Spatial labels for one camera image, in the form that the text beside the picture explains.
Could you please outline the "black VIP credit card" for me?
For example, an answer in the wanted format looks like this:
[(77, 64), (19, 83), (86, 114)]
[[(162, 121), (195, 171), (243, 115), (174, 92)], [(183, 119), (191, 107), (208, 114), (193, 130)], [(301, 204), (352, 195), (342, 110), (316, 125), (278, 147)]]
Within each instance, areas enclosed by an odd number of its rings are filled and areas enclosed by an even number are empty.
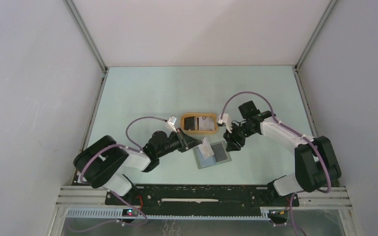
[(211, 147), (214, 152), (214, 158), (217, 163), (225, 162), (229, 159), (223, 143), (213, 144)]

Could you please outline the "white printed credit card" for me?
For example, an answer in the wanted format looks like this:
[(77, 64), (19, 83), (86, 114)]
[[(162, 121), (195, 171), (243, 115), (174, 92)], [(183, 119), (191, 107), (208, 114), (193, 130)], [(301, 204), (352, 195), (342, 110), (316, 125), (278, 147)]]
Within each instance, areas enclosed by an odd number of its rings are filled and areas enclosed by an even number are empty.
[(205, 137), (202, 139), (202, 144), (198, 146), (200, 153), (204, 159), (208, 159), (214, 156), (214, 151), (210, 145), (208, 139)]

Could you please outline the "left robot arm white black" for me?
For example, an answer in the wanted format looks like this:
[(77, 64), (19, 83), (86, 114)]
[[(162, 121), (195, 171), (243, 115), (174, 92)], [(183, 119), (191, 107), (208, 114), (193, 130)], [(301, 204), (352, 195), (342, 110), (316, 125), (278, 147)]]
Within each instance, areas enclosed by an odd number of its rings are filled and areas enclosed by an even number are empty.
[(178, 128), (170, 134), (156, 131), (141, 150), (118, 144), (106, 135), (79, 153), (73, 165), (80, 173), (79, 180), (92, 188), (105, 188), (115, 194), (124, 205), (136, 198), (136, 186), (119, 172), (120, 167), (129, 167), (144, 173), (159, 165), (159, 159), (174, 151), (186, 152), (202, 144), (202, 141), (185, 134)]

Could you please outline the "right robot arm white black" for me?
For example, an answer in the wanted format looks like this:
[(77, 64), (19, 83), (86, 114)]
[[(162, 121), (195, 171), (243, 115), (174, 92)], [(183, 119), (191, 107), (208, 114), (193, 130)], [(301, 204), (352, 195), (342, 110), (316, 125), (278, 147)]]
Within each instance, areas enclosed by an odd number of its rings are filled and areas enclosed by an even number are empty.
[(277, 119), (272, 110), (261, 112), (253, 101), (238, 107), (243, 120), (234, 121), (229, 114), (219, 115), (219, 125), (224, 125), (226, 151), (240, 151), (246, 138), (258, 134), (266, 136), (290, 151), (294, 157), (294, 172), (269, 184), (267, 201), (278, 206), (288, 194), (320, 191), (328, 193), (332, 181), (341, 176), (341, 169), (331, 141), (325, 137), (301, 134)]

